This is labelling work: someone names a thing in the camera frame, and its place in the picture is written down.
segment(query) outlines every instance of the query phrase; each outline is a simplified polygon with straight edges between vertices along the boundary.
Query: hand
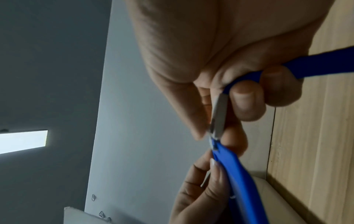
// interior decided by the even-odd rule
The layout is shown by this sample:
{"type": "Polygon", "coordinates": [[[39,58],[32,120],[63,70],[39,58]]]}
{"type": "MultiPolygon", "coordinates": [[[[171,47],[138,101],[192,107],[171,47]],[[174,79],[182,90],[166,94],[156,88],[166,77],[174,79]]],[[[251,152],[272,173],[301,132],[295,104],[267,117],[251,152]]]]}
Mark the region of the hand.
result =
{"type": "Polygon", "coordinates": [[[230,213],[225,209],[230,192],[227,175],[212,157],[208,150],[189,169],[176,197],[170,224],[232,223],[230,213]],[[209,181],[205,181],[207,186],[201,186],[209,169],[211,175],[209,181]]]}
{"type": "Polygon", "coordinates": [[[247,148],[240,121],[301,96],[302,81],[280,64],[307,55],[333,0],[127,0],[148,73],[193,136],[208,127],[211,102],[223,87],[251,71],[230,91],[222,144],[247,148]]]}

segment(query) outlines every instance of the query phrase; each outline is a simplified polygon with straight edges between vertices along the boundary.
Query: wooden surface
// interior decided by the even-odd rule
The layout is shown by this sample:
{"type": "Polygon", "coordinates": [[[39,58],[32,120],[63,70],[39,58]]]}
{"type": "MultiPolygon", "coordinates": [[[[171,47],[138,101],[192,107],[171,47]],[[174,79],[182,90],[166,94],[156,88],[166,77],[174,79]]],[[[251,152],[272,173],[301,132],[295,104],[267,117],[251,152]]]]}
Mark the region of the wooden surface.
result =
{"type": "MultiPolygon", "coordinates": [[[[310,54],[351,45],[354,0],[337,0],[310,54]]],[[[354,223],[354,74],[307,78],[276,109],[267,180],[309,224],[354,223]]]]}

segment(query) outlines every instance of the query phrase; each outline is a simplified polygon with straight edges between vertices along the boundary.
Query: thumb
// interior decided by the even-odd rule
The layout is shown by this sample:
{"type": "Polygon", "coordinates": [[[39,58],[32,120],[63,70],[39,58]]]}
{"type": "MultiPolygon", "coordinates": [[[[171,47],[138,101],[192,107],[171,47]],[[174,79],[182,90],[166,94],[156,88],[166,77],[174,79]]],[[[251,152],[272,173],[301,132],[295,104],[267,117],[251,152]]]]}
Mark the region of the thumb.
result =
{"type": "Polygon", "coordinates": [[[210,171],[205,191],[183,211],[183,216],[188,217],[188,223],[213,224],[228,204],[230,189],[224,168],[210,159],[210,171]]]}

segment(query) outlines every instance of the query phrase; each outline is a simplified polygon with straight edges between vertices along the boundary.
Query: fluorescent light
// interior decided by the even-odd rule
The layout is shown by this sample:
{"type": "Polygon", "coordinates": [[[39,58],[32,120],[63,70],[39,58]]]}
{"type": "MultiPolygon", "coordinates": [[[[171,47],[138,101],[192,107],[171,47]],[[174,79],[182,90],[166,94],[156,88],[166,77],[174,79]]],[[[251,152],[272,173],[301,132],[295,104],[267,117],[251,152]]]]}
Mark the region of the fluorescent light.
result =
{"type": "Polygon", "coordinates": [[[44,147],[48,130],[0,134],[0,154],[44,147]]]}

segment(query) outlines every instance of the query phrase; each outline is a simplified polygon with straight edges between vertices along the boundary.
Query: wooden table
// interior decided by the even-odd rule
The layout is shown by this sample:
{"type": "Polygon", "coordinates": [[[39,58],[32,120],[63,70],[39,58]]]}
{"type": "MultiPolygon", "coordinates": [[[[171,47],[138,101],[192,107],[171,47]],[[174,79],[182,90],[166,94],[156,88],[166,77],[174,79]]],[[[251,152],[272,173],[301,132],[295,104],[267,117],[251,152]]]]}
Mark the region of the wooden table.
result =
{"type": "MultiPolygon", "coordinates": [[[[354,0],[337,0],[310,54],[352,45],[354,0]]],[[[276,109],[267,180],[309,224],[354,223],[354,74],[307,78],[276,109]]]]}

